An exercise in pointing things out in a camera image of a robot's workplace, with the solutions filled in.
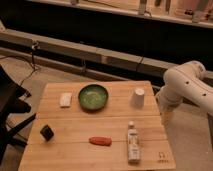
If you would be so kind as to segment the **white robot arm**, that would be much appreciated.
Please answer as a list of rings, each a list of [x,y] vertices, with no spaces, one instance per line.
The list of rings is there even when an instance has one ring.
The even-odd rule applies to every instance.
[[[199,61],[190,61],[167,69],[164,85],[156,94],[162,123],[167,124],[173,110],[186,98],[213,117],[213,87],[204,83],[206,69]]]

